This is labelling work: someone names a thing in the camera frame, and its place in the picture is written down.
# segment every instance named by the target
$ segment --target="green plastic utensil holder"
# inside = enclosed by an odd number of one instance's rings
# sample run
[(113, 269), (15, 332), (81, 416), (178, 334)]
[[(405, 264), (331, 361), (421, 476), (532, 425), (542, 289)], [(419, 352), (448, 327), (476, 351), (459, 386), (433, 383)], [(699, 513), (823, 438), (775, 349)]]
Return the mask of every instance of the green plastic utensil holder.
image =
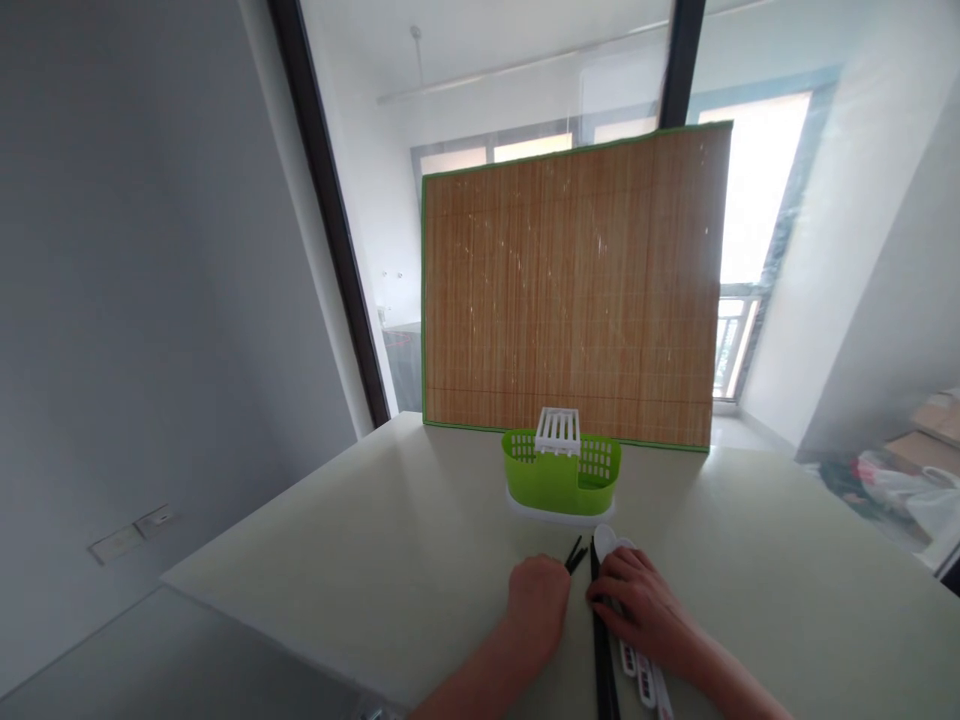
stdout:
[(602, 515), (613, 502), (620, 474), (620, 444), (583, 435), (580, 457), (534, 451), (534, 430), (503, 436), (503, 462), (510, 495), (535, 510), (574, 516)]

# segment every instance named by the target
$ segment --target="ceiling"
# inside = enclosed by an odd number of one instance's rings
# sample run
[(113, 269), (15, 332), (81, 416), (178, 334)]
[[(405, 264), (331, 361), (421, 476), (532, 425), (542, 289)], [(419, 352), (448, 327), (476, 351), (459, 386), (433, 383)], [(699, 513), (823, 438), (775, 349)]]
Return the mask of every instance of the ceiling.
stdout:
[(670, 8), (671, 0), (323, 0), (318, 15), (323, 37), (369, 69), (378, 93), (392, 93), (419, 84), (411, 25), (422, 32), (429, 84), (616, 36), (667, 19)]

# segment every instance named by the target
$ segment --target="bamboo mat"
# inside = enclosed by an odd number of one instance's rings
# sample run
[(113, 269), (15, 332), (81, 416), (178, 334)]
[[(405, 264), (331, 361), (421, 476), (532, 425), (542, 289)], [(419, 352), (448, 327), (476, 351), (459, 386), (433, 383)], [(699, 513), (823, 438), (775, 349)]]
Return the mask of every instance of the bamboo mat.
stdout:
[(424, 178), (424, 422), (710, 443), (731, 123)]

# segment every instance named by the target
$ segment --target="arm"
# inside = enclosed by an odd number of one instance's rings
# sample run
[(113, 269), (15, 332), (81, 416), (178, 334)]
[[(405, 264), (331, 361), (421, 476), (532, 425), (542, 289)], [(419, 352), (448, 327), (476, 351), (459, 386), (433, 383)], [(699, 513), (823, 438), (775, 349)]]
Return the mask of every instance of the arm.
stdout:
[(503, 619), (409, 720), (502, 717), (556, 652), (569, 594), (570, 575), (556, 560), (517, 565)]
[[(597, 600), (620, 601), (624, 615)], [(643, 552), (618, 548), (603, 561), (587, 598), (610, 631), (706, 695), (727, 720), (790, 720), (763, 686), (708, 636)]]

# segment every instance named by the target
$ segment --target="green fabric border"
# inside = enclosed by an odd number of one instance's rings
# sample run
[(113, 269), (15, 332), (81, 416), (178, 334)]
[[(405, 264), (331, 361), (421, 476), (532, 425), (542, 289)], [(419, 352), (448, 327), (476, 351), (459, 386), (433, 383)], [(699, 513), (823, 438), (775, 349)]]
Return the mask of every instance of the green fabric border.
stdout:
[[(572, 148), (570, 150), (564, 150), (558, 153), (550, 153), (549, 155), (575, 155), (577, 153), (590, 152), (591, 150), (597, 150), (599, 148), (646, 142), (662, 135), (671, 135), (673, 133), (681, 132), (699, 132), (725, 125), (732, 129), (733, 120), (722, 120), (720, 122), (705, 123), (703, 125), (684, 125), (683, 127), (678, 128), (655, 130), (652, 133), (647, 133), (646, 135), (641, 135), (640, 137), (624, 138), (623, 140), (614, 140), (613, 142), (601, 143), (600, 145), (585, 145), (584, 147)], [(547, 155), (538, 155), (532, 158), (508, 160), (507, 162), (496, 163), (496, 165), (498, 167), (519, 165), (520, 163), (525, 162), (536, 162), (537, 160), (541, 160), (545, 157), (547, 157)], [(422, 415), (424, 425), (457, 428), (459, 430), (480, 430), (483, 432), (503, 433), (507, 432), (507, 428), (491, 428), (481, 427), (479, 425), (457, 425), (454, 423), (442, 423), (436, 422), (435, 420), (430, 420), (427, 417), (427, 178), (444, 177), (447, 175), (463, 175), (471, 172), (479, 172), (480, 170), (489, 170), (490, 167), (490, 165), (478, 165), (477, 167), (465, 168), (463, 170), (450, 170), (442, 173), (431, 173), (430, 175), (424, 175), (420, 179), (420, 398), (423, 405)], [(642, 440), (621, 440), (619, 438), (614, 439), (622, 445), (633, 445), (636, 447), (650, 447), (661, 450), (682, 450), (684, 452), (710, 452), (709, 447), (703, 447), (700, 445), (671, 445), (669, 443), (645, 442)]]

